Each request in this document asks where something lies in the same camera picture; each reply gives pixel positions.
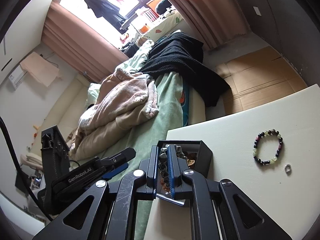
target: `orange object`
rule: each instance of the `orange object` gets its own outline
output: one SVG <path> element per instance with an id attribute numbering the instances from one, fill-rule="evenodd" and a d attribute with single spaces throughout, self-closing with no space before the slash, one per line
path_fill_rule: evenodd
<path id="1" fill-rule="evenodd" d="M 149 29 L 150 29 L 150 27 L 149 27 L 148 25 L 144 25 L 144 26 L 140 29 L 140 31 L 141 31 L 141 33 L 146 33 Z"/>
<path id="2" fill-rule="evenodd" d="M 186 97 L 185 97 L 185 94 L 184 94 L 184 90 L 182 90 L 182 94 L 181 94 L 181 97 L 180 97 L 180 104 L 184 104 L 184 102 L 186 101 Z"/>

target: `white table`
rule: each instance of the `white table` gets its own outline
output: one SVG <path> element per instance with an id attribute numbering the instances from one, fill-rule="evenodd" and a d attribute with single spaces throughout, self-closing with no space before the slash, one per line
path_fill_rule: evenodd
<path id="1" fill-rule="evenodd" d="M 252 157 L 258 133 L 276 129 L 281 157 L 261 167 Z M 168 131 L 167 140 L 203 140 L 213 152 L 209 178 L 231 179 L 293 240 L 301 240 L 320 214 L 320 88 L 313 85 L 274 102 L 219 119 Z M 278 142 L 259 145 L 262 160 Z M 292 166 L 288 176 L 284 167 Z M 191 239 L 189 209 L 153 201 L 145 239 Z"/>

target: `pink curtain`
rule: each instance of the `pink curtain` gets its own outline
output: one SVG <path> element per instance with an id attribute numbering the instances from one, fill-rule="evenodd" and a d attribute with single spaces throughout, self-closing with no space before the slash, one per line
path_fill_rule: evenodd
<path id="1" fill-rule="evenodd" d="M 249 31 L 236 0 L 169 0 L 205 48 L 212 49 Z"/>
<path id="2" fill-rule="evenodd" d="M 42 41 L 77 71 L 95 82 L 113 73 L 128 57 L 78 17 L 52 2 Z"/>

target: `beaded bracelet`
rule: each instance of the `beaded bracelet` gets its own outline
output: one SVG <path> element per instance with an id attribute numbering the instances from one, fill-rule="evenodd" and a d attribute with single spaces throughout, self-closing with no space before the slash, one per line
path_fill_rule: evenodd
<path id="1" fill-rule="evenodd" d="M 264 161 L 262 161 L 262 160 L 257 158 L 257 154 L 258 154 L 257 153 L 257 148 L 258 148 L 258 143 L 259 143 L 261 137 L 264 137 L 264 136 L 267 136 L 267 135 L 276 135 L 278 140 L 279 140 L 279 147 L 277 149 L 276 156 L 271 158 L 270 160 L 264 162 Z M 281 135 L 279 134 L 279 131 L 276 131 L 275 129 L 272 129 L 272 130 L 269 130 L 269 131 L 265 131 L 265 132 L 259 133 L 258 136 L 256 137 L 256 140 L 255 140 L 254 145 L 253 145 L 253 158 L 260 165 L 273 164 L 278 159 L 279 154 L 280 154 L 281 149 L 282 149 L 282 146 L 283 146 L 283 139 L 282 139 Z"/>

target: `cardboard box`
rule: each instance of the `cardboard box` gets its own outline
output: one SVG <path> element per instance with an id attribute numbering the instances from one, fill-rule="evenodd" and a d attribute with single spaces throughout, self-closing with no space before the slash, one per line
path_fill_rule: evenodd
<path id="1" fill-rule="evenodd" d="M 223 94 L 226 115 L 261 106 L 307 87 L 271 47 L 220 64 L 216 73 L 231 87 Z"/>

